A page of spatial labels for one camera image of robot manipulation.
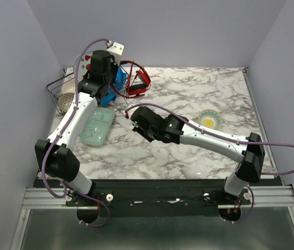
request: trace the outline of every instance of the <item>black wire basket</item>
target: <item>black wire basket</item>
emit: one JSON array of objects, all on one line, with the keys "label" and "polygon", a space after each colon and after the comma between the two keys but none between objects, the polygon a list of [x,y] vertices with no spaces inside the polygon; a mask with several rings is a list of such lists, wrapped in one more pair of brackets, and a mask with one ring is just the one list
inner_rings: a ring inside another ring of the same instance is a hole
[{"label": "black wire basket", "polygon": [[[114,84],[114,87],[116,88],[117,91],[121,91],[128,79],[128,73],[127,71],[120,66],[118,69],[118,74],[116,77],[116,83]],[[67,70],[64,70],[64,76],[55,80],[54,82],[49,83],[46,86],[46,90],[48,91],[57,111],[61,115],[65,115],[67,112],[66,110],[62,110],[59,106],[59,99],[62,96],[61,89],[64,84],[67,84],[69,81],[72,81],[75,79],[74,73],[67,73]],[[109,93],[103,98],[108,101],[111,101],[116,98],[116,93],[109,87]]]}]

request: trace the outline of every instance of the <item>blue plastic container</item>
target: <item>blue plastic container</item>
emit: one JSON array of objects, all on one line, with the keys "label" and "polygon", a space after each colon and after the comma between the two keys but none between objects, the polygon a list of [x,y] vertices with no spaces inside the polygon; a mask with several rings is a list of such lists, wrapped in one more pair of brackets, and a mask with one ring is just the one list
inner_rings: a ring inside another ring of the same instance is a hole
[{"label": "blue plastic container", "polygon": [[[116,76],[116,83],[113,85],[117,91],[120,91],[122,87],[125,85],[127,77],[128,77],[128,74],[124,73],[122,69],[119,67],[118,73]],[[108,94],[102,98],[102,100],[100,101],[100,104],[103,107],[106,107],[110,101],[116,100],[116,96],[117,94],[109,87]]]}]

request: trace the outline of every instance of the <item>table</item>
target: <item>table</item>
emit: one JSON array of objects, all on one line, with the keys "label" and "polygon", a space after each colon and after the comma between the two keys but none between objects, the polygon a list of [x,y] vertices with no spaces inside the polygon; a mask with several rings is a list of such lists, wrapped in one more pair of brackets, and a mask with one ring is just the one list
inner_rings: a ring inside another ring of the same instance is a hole
[{"label": "table", "polygon": [[[248,136],[261,134],[257,116],[239,68],[146,68],[151,78],[147,96],[133,103],[154,103],[198,122],[204,109],[218,111],[223,124],[220,131]],[[74,154],[80,170],[90,179],[213,179],[225,178],[236,163],[218,153],[190,145],[149,143],[132,131],[123,115],[127,103],[122,97],[108,108],[116,116],[103,146],[94,147],[78,139]],[[155,112],[165,117],[159,109]],[[55,115],[53,129],[62,116]],[[263,171],[271,172],[268,154]]]}]

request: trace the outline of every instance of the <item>patterned bowl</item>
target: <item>patterned bowl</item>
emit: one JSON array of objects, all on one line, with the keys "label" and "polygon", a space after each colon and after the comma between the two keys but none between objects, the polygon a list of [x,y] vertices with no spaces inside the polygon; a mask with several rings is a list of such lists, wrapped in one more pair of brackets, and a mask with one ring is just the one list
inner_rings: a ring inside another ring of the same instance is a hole
[{"label": "patterned bowl", "polygon": [[205,109],[199,115],[199,123],[209,129],[217,129],[222,124],[221,115],[213,109]]}]

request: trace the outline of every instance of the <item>gray floor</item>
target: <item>gray floor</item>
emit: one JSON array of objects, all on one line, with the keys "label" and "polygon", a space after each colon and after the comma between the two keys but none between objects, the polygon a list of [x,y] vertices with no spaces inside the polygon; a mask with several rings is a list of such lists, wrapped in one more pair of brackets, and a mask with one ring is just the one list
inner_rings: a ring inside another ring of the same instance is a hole
[{"label": "gray floor", "polygon": [[113,218],[91,229],[75,216],[74,210],[32,211],[22,249],[294,250],[287,208],[256,208],[237,225],[217,217]]}]

